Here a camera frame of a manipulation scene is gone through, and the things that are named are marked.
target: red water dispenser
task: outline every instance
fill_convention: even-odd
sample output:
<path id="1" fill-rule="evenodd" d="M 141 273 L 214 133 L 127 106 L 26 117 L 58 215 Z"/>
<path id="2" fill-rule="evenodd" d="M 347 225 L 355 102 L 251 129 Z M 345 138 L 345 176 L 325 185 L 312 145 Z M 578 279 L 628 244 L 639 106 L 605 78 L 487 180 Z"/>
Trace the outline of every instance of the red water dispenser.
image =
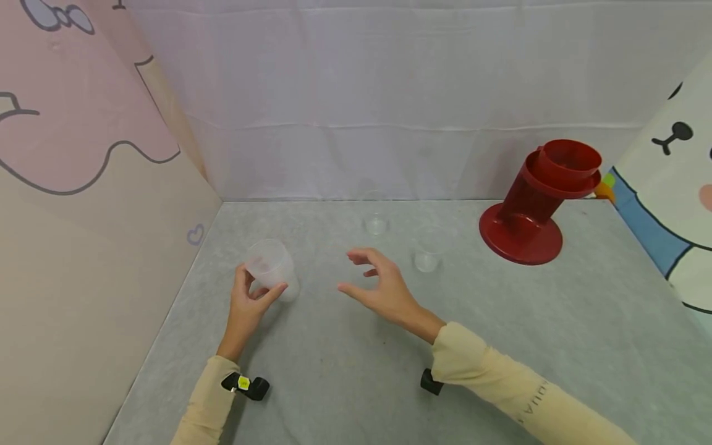
<path id="1" fill-rule="evenodd" d="M 551 219 L 564 199 L 587 196 L 601 182 L 601 155 L 574 140 L 552 140 L 530 153 L 504 202 L 480 218 L 480 234 L 499 256 L 534 266 L 556 258 L 563 246 Z"/>

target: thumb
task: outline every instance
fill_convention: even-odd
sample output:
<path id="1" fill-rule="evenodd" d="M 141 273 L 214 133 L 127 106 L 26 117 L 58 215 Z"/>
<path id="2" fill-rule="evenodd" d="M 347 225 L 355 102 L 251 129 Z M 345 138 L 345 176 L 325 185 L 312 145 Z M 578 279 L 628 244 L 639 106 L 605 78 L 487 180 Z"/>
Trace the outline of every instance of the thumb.
<path id="1" fill-rule="evenodd" d="M 272 303 L 275 302 L 277 298 L 282 295 L 282 292 L 287 288 L 287 283 L 279 283 L 269 290 L 259 301 L 262 301 L 265 305 L 265 309 L 268 308 Z"/>
<path id="2" fill-rule="evenodd" d="M 359 303 L 366 305 L 366 300 L 368 299 L 368 290 L 361 289 L 358 286 L 354 286 L 351 283 L 339 283 L 336 288 L 339 292 L 345 293 Z"/>

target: cartoon character face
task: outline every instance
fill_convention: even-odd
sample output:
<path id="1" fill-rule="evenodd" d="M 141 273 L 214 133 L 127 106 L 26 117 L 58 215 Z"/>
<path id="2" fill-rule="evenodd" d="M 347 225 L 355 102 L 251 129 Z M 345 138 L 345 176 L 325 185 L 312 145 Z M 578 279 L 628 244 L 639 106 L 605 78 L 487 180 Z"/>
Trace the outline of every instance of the cartoon character face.
<path id="1" fill-rule="evenodd" d="M 114 149 L 173 159 L 179 148 L 138 66 L 151 54 L 128 12 L 54 3 L 4 7 L 0 167 L 43 192 L 74 194 L 99 179 Z"/>
<path id="2" fill-rule="evenodd" d="M 616 169 L 660 223 L 712 247 L 712 57 L 673 92 Z"/>

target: hand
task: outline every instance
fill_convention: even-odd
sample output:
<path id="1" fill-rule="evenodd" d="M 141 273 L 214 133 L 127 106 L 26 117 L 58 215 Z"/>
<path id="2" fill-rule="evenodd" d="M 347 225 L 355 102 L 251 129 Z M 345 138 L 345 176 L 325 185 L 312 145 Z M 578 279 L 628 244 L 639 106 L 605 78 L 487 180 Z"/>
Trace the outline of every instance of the hand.
<path id="1" fill-rule="evenodd" d="M 354 248 L 346 255 L 358 266 L 372 265 L 363 276 L 378 276 L 378 286 L 365 290 L 339 283 L 338 290 L 432 345 L 445 322 L 415 301 L 396 263 L 374 248 Z"/>
<path id="2" fill-rule="evenodd" d="M 280 283 L 272 289 L 259 288 L 250 293 L 250 286 L 254 281 L 255 278 L 250 275 L 244 264 L 237 266 L 235 284 L 230 293 L 227 327 L 216 352 L 216 355 L 232 362 L 239 360 L 247 340 L 257 329 L 262 316 L 287 288 L 287 283 Z"/>

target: table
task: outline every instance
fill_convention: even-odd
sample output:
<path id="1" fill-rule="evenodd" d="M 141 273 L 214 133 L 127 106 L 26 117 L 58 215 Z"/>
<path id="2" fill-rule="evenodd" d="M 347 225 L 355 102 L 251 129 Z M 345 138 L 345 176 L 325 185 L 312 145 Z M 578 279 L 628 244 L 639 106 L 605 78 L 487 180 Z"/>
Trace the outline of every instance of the table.
<path id="1" fill-rule="evenodd" d="M 521 266 L 478 233 L 490 201 L 394 201 L 389 231 L 362 228 L 369 202 L 225 203 L 105 441 L 168 444 L 205 361 L 221 339 L 234 267 L 280 238 L 302 291 L 273 306 L 243 356 L 272 388 L 236 398 L 224 444 L 533 444 L 461 387 L 419 388 L 429 345 L 336 291 L 373 283 L 345 252 L 375 246 L 400 266 L 416 299 L 471 328 L 559 384 L 643 444 L 707 444 L 712 349 L 607 201 L 565 202 L 558 258 Z M 413 230 L 459 231 L 439 270 L 413 267 Z"/>

